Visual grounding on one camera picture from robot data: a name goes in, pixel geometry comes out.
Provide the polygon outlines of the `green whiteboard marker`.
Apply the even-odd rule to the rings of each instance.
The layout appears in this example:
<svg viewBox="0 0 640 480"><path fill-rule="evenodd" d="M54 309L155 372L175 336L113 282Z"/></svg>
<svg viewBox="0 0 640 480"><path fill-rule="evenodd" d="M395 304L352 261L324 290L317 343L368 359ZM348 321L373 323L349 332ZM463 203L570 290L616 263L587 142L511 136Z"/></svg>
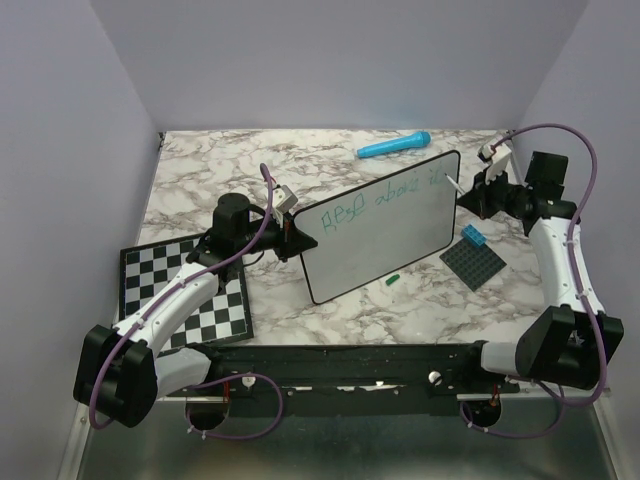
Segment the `green whiteboard marker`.
<svg viewBox="0 0 640 480"><path fill-rule="evenodd" d="M464 191L461 189L460 185L452 177L450 177L448 174L445 174L445 177L458 193L460 193L461 195L464 194Z"/></svg>

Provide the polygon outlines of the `black framed whiteboard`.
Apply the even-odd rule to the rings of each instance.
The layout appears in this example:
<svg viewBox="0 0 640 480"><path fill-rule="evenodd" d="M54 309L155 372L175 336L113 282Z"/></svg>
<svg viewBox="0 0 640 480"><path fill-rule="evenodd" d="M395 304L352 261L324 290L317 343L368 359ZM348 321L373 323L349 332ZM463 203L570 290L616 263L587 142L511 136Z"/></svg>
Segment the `black framed whiteboard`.
<svg viewBox="0 0 640 480"><path fill-rule="evenodd" d="M311 301L323 304L449 246L460 165L450 150L296 212L297 230L317 241L301 254Z"/></svg>

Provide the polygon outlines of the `green marker cap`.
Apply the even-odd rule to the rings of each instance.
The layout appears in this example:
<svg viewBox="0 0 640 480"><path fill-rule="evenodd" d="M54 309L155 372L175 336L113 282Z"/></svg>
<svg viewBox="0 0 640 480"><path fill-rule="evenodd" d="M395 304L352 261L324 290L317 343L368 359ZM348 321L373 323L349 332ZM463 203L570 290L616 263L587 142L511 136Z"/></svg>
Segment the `green marker cap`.
<svg viewBox="0 0 640 480"><path fill-rule="evenodd" d="M393 274L392 276L390 276L389 278L387 278L387 279L385 280L385 284L386 284L387 286L390 286L390 285L392 285L393 283L395 283L396 281L398 281L398 280L399 280L399 278L400 278L400 275L399 275L398 273Z"/></svg>

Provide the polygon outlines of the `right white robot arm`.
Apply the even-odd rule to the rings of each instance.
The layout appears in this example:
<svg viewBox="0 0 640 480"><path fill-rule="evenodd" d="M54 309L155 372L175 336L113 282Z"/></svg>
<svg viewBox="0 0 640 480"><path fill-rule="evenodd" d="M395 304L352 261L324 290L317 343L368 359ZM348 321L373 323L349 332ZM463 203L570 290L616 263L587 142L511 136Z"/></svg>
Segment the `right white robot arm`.
<svg viewBox="0 0 640 480"><path fill-rule="evenodd" d="M580 227L571 222L577 206L562 197L568 159L535 152L524 184L512 184L507 145L484 146L479 156L487 166L457 203L481 219L504 212L522 223L538 262L545 309L517 342L484 343L479 357L461 365L461 382L480 392L501 374L590 390L624 329L592 289Z"/></svg>

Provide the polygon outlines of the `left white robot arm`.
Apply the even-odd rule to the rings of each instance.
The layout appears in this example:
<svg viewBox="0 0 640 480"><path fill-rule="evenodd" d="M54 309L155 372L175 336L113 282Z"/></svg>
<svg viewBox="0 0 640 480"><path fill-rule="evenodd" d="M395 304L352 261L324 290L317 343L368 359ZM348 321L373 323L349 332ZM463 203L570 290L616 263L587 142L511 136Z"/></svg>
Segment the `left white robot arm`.
<svg viewBox="0 0 640 480"><path fill-rule="evenodd" d="M297 202L285 186L276 186L266 208L239 193L221 196L211 227L173 279L116 326L97 325L86 334L72 395L89 407L94 428L101 426L98 414L134 427L162 396L190 386L209 395L220 387L220 368L197 343L167 356L160 352L239 270L243 256L271 250L287 261L317 247L317 241L293 223L290 211Z"/></svg>

